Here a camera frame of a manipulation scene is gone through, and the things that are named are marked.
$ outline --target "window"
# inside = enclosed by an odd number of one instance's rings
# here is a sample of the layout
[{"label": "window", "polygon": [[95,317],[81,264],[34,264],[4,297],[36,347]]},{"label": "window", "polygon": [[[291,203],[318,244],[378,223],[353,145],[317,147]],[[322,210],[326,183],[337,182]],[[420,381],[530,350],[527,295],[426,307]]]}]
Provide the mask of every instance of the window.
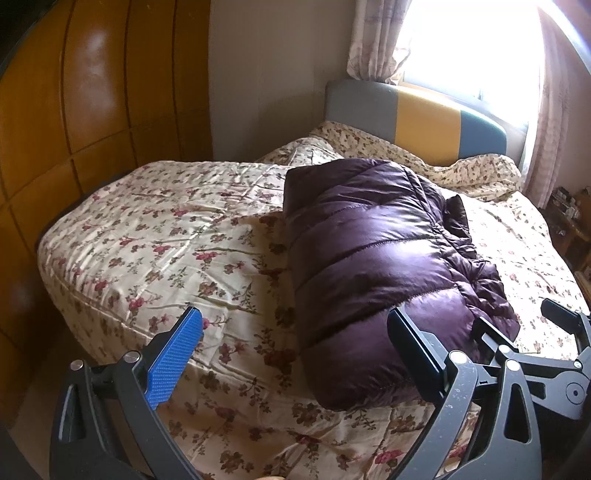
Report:
[{"label": "window", "polygon": [[413,0],[399,38],[402,80],[523,130],[537,110],[543,47],[527,0]]}]

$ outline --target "purple down jacket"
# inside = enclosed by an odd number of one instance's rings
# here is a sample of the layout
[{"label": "purple down jacket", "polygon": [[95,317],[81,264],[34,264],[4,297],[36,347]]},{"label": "purple down jacket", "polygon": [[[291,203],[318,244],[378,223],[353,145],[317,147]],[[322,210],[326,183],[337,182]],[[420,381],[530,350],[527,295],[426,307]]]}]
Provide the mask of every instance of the purple down jacket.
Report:
[{"label": "purple down jacket", "polygon": [[482,315],[512,340],[519,323],[496,267],[479,258],[459,196],[384,160],[348,158],[294,168],[284,213],[295,328],[308,384],[332,410],[416,396],[387,334],[406,302],[421,329],[473,360]]}]

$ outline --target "floral bedspread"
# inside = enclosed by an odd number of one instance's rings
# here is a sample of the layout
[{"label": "floral bedspread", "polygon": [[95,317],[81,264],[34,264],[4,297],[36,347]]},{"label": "floral bedspread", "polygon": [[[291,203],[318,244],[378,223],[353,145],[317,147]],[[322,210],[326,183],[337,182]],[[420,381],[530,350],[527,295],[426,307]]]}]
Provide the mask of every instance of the floral bedspread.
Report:
[{"label": "floral bedspread", "polygon": [[[333,412],[311,396],[293,331],[281,213],[285,172],[294,166],[389,158],[450,190],[502,198],[464,200],[477,249],[496,262],[519,314],[517,343],[548,356],[575,352],[540,316],[540,302],[586,310],[583,297],[540,214],[515,192],[518,174],[503,157],[465,161],[454,173],[371,140],[323,124],[260,163],[152,163],[98,190],[41,241],[47,290],[99,362],[145,345],[187,305],[201,310],[204,337],[158,413],[206,479],[386,478],[433,411],[416,400]],[[475,420],[472,412],[447,468]]]}]

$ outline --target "curtain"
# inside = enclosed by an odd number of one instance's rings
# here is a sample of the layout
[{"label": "curtain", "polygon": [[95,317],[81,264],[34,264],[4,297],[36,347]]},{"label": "curtain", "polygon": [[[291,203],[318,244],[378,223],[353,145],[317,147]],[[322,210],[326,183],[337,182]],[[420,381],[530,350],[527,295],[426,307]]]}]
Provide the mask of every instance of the curtain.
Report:
[{"label": "curtain", "polygon": [[356,80],[394,83],[404,59],[396,42],[411,0],[357,0],[347,73]]},{"label": "curtain", "polygon": [[552,194],[569,128],[570,88],[565,38],[558,25],[539,10],[544,39],[544,83],[540,114],[529,165],[523,165],[523,194],[536,207],[544,207]]}]

